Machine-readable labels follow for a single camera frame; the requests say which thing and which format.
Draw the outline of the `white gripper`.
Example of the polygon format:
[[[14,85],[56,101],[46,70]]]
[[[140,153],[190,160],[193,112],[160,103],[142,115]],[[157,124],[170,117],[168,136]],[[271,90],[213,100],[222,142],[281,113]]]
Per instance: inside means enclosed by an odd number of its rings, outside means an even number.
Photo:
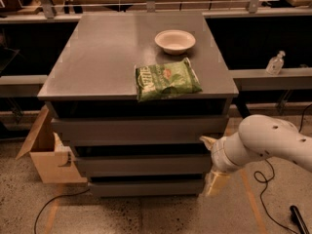
[[[241,166],[232,162],[225,152],[224,136],[218,140],[210,136],[200,136],[200,140],[205,144],[208,150],[211,150],[214,168],[205,177],[205,196],[215,196],[226,185],[230,174],[241,169]]]

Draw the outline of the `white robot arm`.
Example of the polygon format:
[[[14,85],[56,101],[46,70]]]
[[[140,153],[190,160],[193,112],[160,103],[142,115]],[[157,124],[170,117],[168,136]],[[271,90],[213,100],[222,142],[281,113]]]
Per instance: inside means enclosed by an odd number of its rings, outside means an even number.
[[[286,120],[265,115],[251,115],[231,136],[215,139],[201,136],[211,151],[212,168],[206,175],[205,194],[216,195],[232,173],[251,162],[278,157],[312,172],[312,138],[302,135]]]

